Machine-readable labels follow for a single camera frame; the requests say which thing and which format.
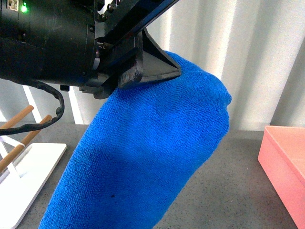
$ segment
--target white base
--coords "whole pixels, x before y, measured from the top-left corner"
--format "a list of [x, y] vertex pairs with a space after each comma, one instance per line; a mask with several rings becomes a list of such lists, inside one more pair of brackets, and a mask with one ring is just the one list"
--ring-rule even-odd
[[15, 229], [48, 180], [66, 144], [33, 143], [14, 163], [20, 176], [0, 177], [0, 229]]

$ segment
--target microfiber cloth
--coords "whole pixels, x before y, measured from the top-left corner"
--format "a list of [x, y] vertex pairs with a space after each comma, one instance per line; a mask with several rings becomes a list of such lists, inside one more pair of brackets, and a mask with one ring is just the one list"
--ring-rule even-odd
[[231, 96], [215, 76], [168, 54], [182, 75], [113, 92], [77, 145], [40, 229], [151, 229], [217, 148]]

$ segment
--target green led light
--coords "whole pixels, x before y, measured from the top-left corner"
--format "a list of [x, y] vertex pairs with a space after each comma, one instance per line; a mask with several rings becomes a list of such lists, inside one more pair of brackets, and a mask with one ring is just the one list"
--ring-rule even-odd
[[28, 12], [28, 8], [27, 8], [27, 4], [26, 4], [26, 3], [24, 3], [24, 4], [21, 6], [21, 12], [22, 12], [22, 13]]

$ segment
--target gray table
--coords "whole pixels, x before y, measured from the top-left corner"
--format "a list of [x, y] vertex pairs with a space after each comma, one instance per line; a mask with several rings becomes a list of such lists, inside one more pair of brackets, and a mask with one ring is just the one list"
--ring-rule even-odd
[[[66, 143], [68, 149], [18, 229], [38, 227], [86, 128], [55, 124], [36, 137], [35, 142]], [[262, 132], [229, 132], [154, 229], [296, 229], [257, 161], [262, 138]]]

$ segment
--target pink container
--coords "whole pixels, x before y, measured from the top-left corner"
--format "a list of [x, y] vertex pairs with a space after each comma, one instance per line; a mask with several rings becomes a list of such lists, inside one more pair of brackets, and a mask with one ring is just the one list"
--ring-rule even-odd
[[305, 128], [266, 126], [258, 160], [299, 229], [305, 229]]

